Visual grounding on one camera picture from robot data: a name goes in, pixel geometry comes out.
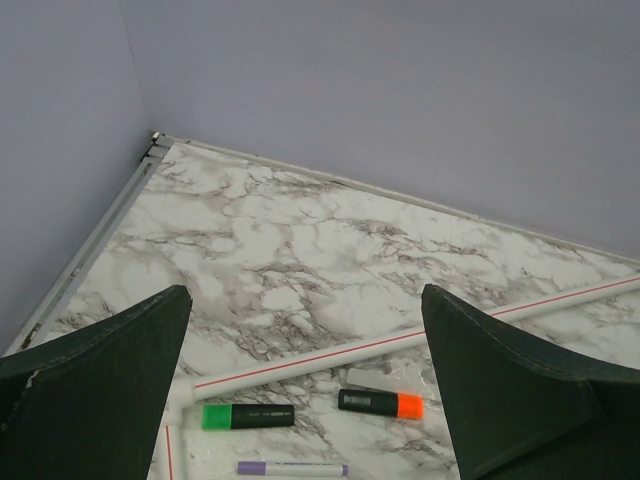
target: white pipe with red stripe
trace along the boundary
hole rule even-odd
[[[638,289],[640,274],[495,308],[486,313],[506,322],[516,321]],[[180,423],[182,409],[196,401],[423,346],[426,339],[423,327],[408,328],[367,340],[246,367],[231,373],[174,380],[156,444],[161,480],[186,478]]]
[[[185,480],[180,425],[162,425],[156,440],[156,463],[161,480]]]
[[[640,289],[640,275],[576,288],[537,300],[494,308],[486,313],[503,321],[515,321],[561,308]],[[325,348],[242,368],[231,373],[193,379],[194,400],[226,395],[245,388],[278,382],[300,375],[339,367],[426,344],[423,327],[408,328],[367,340]]]

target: red line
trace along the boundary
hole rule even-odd
[[[545,303],[551,303],[551,302],[555,302],[555,301],[558,301],[558,300],[563,300],[565,298],[575,297],[576,295],[584,295],[585,293],[596,292],[598,290],[603,290],[605,288],[617,287],[618,285],[624,285],[626,283],[635,282],[637,280],[640,280],[640,277],[632,278],[632,279],[629,279],[629,280],[623,280],[621,282],[612,283],[610,285],[604,285],[602,287],[594,287],[594,288],[590,288],[588,290],[582,290],[580,292],[568,293],[567,295],[563,295],[561,297],[554,297],[554,298],[550,298],[548,300],[542,300],[540,302],[530,303],[528,305],[523,305],[523,306],[520,306],[520,307],[511,308],[509,310],[504,310],[502,312],[493,313],[493,316],[504,315],[505,313],[511,313],[511,312],[515,312],[515,311],[518,311],[518,310],[523,310],[525,308],[535,307],[537,305],[544,305]],[[294,365],[301,365],[303,363],[314,362],[316,360],[321,360],[323,358],[335,357],[336,355],[342,355],[343,353],[355,352],[357,350],[362,350],[364,348],[375,347],[376,345],[384,345],[385,343],[395,342],[396,340],[403,340],[405,338],[415,337],[417,335],[424,335],[424,331],[418,332],[418,333],[409,333],[407,335],[402,335],[400,337],[389,338],[387,340],[381,340],[379,342],[369,343],[367,345],[361,345],[360,347],[348,348],[346,350],[340,350],[338,352],[326,353],[324,355],[318,355],[317,357],[307,358],[306,360],[298,360],[296,362],[285,363],[284,365],[278,365],[278,366],[275,366],[275,367],[263,368],[262,370],[255,370],[255,371],[249,372],[249,373],[242,373],[240,375],[234,375],[233,377],[221,378],[220,380],[214,380],[212,382],[201,383],[200,385],[196,385],[193,388],[208,387],[210,385],[216,385],[218,383],[228,382],[228,381],[231,381],[231,380],[237,380],[238,378],[250,377],[252,375],[257,375],[259,373],[272,372],[274,370],[280,370],[282,368],[292,367]]]
[[[625,283],[631,283],[631,282],[635,282],[635,281],[638,281],[638,280],[640,280],[640,277],[631,278],[629,280],[623,280],[622,282],[612,283],[610,285],[604,285],[602,287],[594,287],[594,288],[590,288],[588,290],[582,290],[580,292],[568,293],[568,294],[563,295],[561,297],[549,298],[548,300],[541,300],[539,302],[530,303],[528,305],[522,305],[520,307],[511,308],[509,310],[504,310],[502,312],[496,312],[496,313],[493,314],[493,316],[495,317],[497,315],[504,315],[505,313],[517,312],[518,310],[523,310],[525,308],[536,307],[538,305],[544,305],[545,303],[556,302],[558,300],[564,300],[565,298],[571,298],[571,297],[575,297],[577,295],[584,295],[585,293],[597,292],[598,290],[604,290],[605,288],[617,287],[618,285],[624,285]]]
[[[173,480],[173,463],[171,462],[171,440],[169,439],[169,427],[164,427],[167,434],[167,454],[169,455],[169,478]]]
[[[262,370],[256,370],[254,372],[242,373],[240,375],[235,375],[233,377],[222,378],[220,380],[214,380],[213,382],[201,383],[200,385],[196,385],[193,388],[208,387],[209,385],[215,385],[217,383],[228,382],[229,380],[236,380],[238,378],[250,377],[251,375],[257,375],[258,373],[271,372],[273,370],[280,370],[281,368],[292,367],[294,365],[300,365],[300,364],[303,364],[303,363],[313,362],[315,360],[320,360],[322,358],[335,357],[336,355],[342,355],[343,353],[355,352],[357,350],[362,350],[363,348],[375,347],[376,345],[384,345],[385,343],[395,342],[396,340],[402,340],[402,339],[409,338],[409,337],[415,337],[417,335],[424,335],[424,331],[416,332],[416,333],[409,333],[407,335],[402,335],[400,337],[395,337],[395,338],[389,338],[387,340],[380,340],[379,342],[369,343],[367,345],[361,345],[359,347],[347,348],[346,350],[340,350],[338,352],[325,353],[324,355],[318,355],[317,357],[307,358],[306,360],[298,360],[296,362],[286,363],[284,365],[277,365],[275,367],[263,368]]]

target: white marker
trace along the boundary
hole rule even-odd
[[[282,475],[284,477],[346,477],[347,465],[335,463],[238,462],[238,475]]]

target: highlighter cap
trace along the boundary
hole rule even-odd
[[[203,430],[231,430],[231,405],[206,405],[202,409]]]
[[[416,395],[398,394],[398,418],[419,420],[424,416],[424,402]]]

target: marble surface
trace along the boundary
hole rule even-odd
[[[193,313],[177,375],[225,372],[421,325],[437,283],[482,308],[632,274],[604,256],[528,238],[185,144],[172,147],[49,338],[99,321],[175,283]],[[640,294],[516,322],[581,353],[640,368]],[[352,479],[456,479],[428,348],[365,362],[409,369],[423,421],[340,412],[346,368],[220,402],[296,406],[291,429],[203,432],[185,412],[192,480],[234,478],[238,460],[347,463]]]

